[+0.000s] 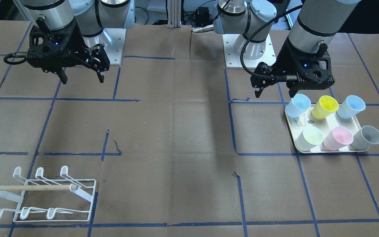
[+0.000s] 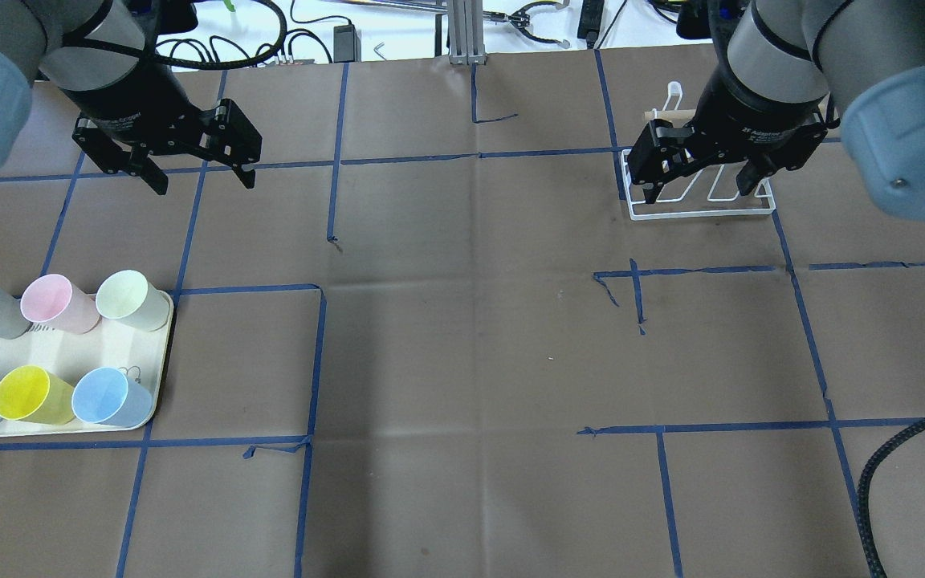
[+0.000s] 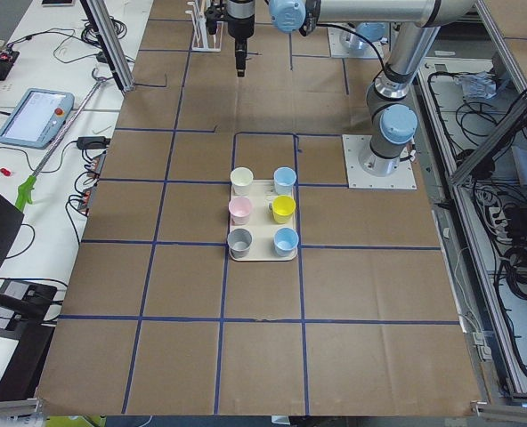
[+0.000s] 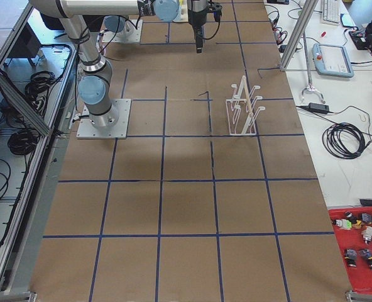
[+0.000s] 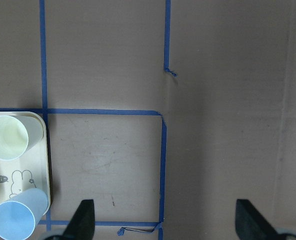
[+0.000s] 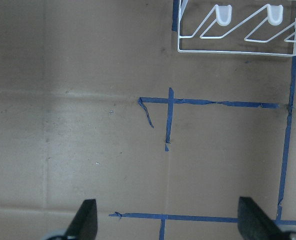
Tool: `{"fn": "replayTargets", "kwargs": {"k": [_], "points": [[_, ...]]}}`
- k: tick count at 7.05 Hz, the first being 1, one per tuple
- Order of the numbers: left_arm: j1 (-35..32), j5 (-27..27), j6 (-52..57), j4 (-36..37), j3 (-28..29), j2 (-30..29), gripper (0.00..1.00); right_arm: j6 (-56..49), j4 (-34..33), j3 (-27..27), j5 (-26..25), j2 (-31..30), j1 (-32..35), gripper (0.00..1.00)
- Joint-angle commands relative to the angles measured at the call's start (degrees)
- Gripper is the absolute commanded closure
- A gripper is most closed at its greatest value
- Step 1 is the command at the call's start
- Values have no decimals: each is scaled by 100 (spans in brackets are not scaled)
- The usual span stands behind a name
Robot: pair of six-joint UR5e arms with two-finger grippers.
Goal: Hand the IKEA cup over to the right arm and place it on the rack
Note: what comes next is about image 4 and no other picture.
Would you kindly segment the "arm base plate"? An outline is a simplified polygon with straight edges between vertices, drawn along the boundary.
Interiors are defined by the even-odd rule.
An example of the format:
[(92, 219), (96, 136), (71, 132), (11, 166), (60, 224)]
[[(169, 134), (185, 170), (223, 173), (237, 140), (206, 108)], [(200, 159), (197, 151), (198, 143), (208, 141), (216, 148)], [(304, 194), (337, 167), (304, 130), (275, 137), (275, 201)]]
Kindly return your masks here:
[(124, 28), (115, 34), (115, 29), (111, 26), (113, 31), (106, 29), (102, 36), (102, 43), (122, 43), (122, 44), (138, 44), (141, 41), (143, 21), (131, 20), (124, 23)]
[(82, 118), (77, 130), (79, 139), (125, 139), (128, 132), (130, 99), (112, 99), (111, 109), (105, 115), (96, 116), (89, 113), (85, 104)]

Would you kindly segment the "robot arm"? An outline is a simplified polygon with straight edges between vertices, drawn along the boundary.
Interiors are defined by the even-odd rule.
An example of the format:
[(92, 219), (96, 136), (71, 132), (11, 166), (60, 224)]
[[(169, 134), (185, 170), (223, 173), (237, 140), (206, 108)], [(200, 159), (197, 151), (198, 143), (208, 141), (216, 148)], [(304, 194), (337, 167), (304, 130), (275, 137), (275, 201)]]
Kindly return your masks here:
[(126, 36), (129, 33), (127, 20), (122, 16), (105, 16), (104, 26), (106, 31)]
[(58, 18), (72, 43), (76, 44), (85, 76), (78, 92), (89, 111), (91, 125), (105, 130), (117, 124), (119, 110), (109, 97), (111, 64), (90, 38), (85, 15), (96, 16), (157, 16), (171, 22), (179, 14), (179, 1), (32, 1), (31, 5), (44, 15)]

